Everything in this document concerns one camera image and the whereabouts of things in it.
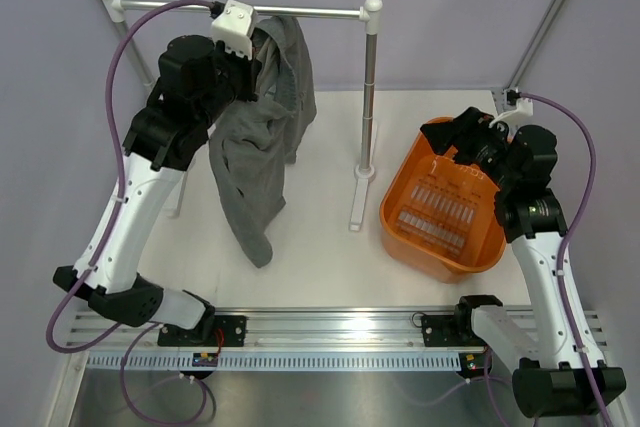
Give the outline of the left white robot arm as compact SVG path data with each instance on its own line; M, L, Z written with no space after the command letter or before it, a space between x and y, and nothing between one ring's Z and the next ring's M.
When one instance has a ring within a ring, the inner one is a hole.
M151 230L208 131L235 101L254 101L260 64L250 35L173 39L158 59L159 78L134 115L119 157L122 169L99 226L54 283L119 325L166 324L191 344L208 343L215 309L187 291L163 288L138 272Z

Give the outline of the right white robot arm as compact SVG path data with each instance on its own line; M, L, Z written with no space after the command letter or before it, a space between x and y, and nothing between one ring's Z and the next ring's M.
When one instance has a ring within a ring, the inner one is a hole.
M475 107L459 116L421 126L433 152L454 153L459 165L474 165L497 187L494 211L524 275L535 317L531 339L486 297L460 301L454 335L482 339L508 367L516 403L528 418L600 415L626 389L594 340L574 282L568 241L571 230L549 188L557 162L555 135L538 125L511 133L507 124Z

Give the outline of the grey shorts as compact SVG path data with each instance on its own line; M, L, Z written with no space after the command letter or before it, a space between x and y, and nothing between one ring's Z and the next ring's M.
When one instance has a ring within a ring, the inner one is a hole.
M234 102L216 122L209 159L220 204L248 260L257 268L273 257L266 228L286 205L285 167L317 108L313 67L299 21L275 16L254 31L262 70L257 100Z

